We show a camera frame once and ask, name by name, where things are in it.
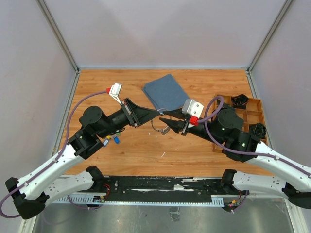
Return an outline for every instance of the robotic arm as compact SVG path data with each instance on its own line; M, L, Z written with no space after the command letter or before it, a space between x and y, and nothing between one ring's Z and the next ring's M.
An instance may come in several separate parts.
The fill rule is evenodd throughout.
M160 115L157 110L139 107L128 98L120 100L118 96L121 87L121 84L115 83L107 90L121 105L121 109L106 116L97 106L87 108L79 119L81 129L68 140L65 150L58 152L28 175L6 181L6 187L10 192L8 197L12 196L14 205L23 219L36 216L46 205L73 192L98 191L103 186L104 176L95 166L71 178L55 180L103 147L100 138L121 132L126 125L139 127ZM181 109L164 111L164 114L179 121L160 119L176 133L182 132L184 136L191 133L219 145L225 143L227 149L223 150L223 153L227 157L255 164L276 174L273 177L258 176L227 169L221 180L226 193L236 194L238 190L266 192L288 198L297 206L311 209L311 169L277 153L255 136L242 132L243 120L233 108L221 105L222 102L219 111L214 112L211 122L207 121L207 118L199 118L204 107L195 100L187 100ZM8 218L17 217L7 216L2 212L1 215Z

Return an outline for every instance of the white wall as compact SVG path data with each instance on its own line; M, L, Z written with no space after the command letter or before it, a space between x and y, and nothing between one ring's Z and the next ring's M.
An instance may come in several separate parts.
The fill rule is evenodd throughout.
M0 199L4 182L34 170L50 155L73 69L34 0L0 1ZM10 198L6 214L17 211ZM0 232L21 218L0 217Z
M295 1L253 71L274 149L311 166L311 2ZM303 210L311 231L311 211Z
M284 0L46 0L81 67L245 68Z

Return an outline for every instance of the wooden table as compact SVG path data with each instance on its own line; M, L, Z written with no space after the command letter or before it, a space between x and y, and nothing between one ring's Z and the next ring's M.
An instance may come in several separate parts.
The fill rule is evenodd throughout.
M120 99L129 97L139 106L154 108L141 89L146 83L166 74L172 74L190 98L204 106L215 93L233 96L244 93L251 97L244 70L83 70L72 107L83 97L119 82L123 84ZM80 129L78 119L91 105L99 106L107 116L120 109L120 105L108 94L87 99L72 118L69 136ZM165 126L158 119L155 125L159 128ZM181 136L171 130L162 136L152 129L150 123L136 129L127 126L120 135L120 141L118 145L111 141L67 174L78 174L88 166L97 166L104 175L215 177L222 176L228 168L269 175L259 167L234 162L223 154L213 153L210 142L194 135Z

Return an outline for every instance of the red connector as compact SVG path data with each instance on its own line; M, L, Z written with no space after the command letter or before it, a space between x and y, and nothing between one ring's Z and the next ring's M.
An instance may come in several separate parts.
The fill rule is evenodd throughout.
M198 117L192 116L192 117L190 118L190 121L189 121L189 122L190 122L192 125L199 125L198 120L199 120Z

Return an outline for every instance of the blue cloth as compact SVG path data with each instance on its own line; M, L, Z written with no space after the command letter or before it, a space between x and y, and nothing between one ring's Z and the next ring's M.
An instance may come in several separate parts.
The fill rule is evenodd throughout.
M182 107L189 96L171 74L147 83L142 91L155 109L174 110Z

